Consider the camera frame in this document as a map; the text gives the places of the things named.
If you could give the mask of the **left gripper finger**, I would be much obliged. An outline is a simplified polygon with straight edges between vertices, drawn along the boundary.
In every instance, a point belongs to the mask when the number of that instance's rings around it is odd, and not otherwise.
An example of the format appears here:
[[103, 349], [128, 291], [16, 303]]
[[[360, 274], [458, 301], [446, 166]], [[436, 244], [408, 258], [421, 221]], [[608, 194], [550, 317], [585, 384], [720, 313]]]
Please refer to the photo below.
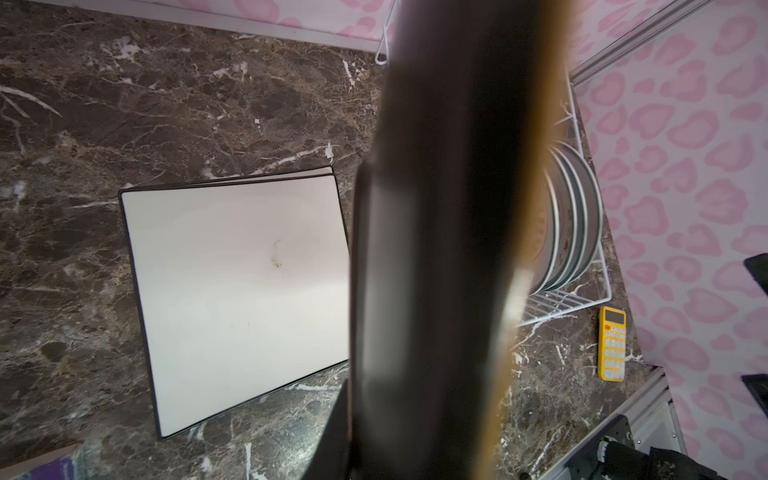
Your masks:
[[345, 380], [302, 479], [348, 479], [349, 455], [349, 381]]

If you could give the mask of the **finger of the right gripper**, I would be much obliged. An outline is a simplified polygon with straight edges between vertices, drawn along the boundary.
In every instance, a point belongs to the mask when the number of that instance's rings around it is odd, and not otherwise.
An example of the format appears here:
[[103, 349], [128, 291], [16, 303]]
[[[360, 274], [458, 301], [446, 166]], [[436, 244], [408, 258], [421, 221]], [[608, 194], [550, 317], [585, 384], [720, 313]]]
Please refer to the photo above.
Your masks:
[[761, 253], [743, 261], [743, 265], [753, 280], [768, 295], [768, 254]]
[[765, 416], [768, 416], [768, 375], [742, 375], [741, 380]]

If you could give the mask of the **square white plate round well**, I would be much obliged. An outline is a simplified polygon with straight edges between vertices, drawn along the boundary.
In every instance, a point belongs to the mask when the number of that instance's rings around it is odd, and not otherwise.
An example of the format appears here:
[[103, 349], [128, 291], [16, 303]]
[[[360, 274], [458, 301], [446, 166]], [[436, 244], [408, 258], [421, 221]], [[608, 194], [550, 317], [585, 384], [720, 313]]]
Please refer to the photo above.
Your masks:
[[132, 187], [118, 200], [160, 438], [347, 360], [334, 171]]

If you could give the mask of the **dark brown square plate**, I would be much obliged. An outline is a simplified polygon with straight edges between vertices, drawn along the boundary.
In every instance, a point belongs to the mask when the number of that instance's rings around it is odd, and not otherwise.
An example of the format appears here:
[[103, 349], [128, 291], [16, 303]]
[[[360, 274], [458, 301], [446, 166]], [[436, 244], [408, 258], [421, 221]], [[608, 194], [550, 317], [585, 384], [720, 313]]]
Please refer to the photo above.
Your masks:
[[568, 1], [406, 1], [351, 252], [356, 479], [490, 479]]

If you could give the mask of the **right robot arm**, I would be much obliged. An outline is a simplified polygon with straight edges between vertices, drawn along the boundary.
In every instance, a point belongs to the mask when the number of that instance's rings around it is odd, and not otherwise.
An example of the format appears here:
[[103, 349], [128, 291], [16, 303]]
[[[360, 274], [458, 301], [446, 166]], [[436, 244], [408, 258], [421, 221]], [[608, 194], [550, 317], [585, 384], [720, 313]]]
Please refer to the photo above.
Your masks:
[[[767, 253], [743, 263], [767, 295]], [[763, 410], [758, 419], [767, 420], [767, 374], [742, 375], [741, 380]], [[668, 449], [652, 447], [649, 454], [644, 454], [605, 438], [599, 442], [596, 454], [600, 475], [609, 479], [725, 479], [687, 455]]]

